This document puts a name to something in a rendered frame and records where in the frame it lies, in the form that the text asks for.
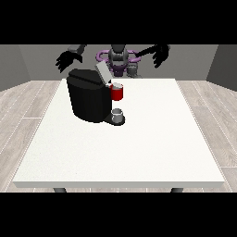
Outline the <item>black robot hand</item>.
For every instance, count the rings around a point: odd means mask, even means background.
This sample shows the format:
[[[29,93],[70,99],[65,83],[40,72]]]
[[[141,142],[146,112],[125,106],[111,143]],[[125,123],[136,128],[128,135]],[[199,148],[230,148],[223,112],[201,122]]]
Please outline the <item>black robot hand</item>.
[[[153,55],[154,65],[157,69],[164,61],[168,58],[170,45],[169,44],[162,44],[156,48],[156,51]]]
[[[59,58],[56,60],[56,66],[60,72],[70,66],[74,60],[82,62],[82,56],[77,53],[72,53],[70,51],[63,52]]]

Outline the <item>black coffee machine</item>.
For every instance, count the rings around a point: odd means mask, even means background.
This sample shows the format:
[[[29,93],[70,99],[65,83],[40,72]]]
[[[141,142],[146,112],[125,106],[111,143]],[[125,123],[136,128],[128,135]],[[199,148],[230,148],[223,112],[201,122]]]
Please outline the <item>black coffee machine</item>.
[[[99,73],[90,69],[73,69],[67,77],[69,98],[73,113],[79,119],[100,123],[107,122],[114,126],[125,123],[125,117],[120,123],[112,121],[112,102],[109,81],[103,84]]]

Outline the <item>pale grey machine lid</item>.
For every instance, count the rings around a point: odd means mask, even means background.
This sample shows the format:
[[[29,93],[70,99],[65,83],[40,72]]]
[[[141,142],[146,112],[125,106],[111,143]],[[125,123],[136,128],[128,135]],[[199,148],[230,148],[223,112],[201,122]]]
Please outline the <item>pale grey machine lid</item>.
[[[113,78],[105,61],[101,61],[101,62],[97,63],[95,65],[95,69],[99,73],[103,84],[108,84],[109,81]]]

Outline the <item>small grey cup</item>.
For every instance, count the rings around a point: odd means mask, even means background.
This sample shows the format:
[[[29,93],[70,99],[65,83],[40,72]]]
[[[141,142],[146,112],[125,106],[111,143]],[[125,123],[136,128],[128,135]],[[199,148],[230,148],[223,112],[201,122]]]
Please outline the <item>small grey cup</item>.
[[[111,111],[112,121],[115,123],[120,123],[123,120],[123,112],[120,108],[114,108]]]

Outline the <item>small grey coffee pod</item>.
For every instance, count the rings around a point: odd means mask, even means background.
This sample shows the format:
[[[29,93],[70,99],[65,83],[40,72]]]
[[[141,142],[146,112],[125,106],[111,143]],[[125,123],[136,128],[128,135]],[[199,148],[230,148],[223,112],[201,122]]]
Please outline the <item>small grey coffee pod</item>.
[[[129,77],[135,78],[137,76],[138,65],[137,64],[129,64],[127,67],[127,75]]]

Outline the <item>red pod holder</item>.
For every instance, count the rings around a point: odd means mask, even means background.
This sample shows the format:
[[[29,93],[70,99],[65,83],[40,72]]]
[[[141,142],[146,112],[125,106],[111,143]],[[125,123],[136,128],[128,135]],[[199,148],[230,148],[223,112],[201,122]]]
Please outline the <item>red pod holder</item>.
[[[121,83],[114,82],[110,86],[111,99],[119,101],[123,98],[123,85]]]

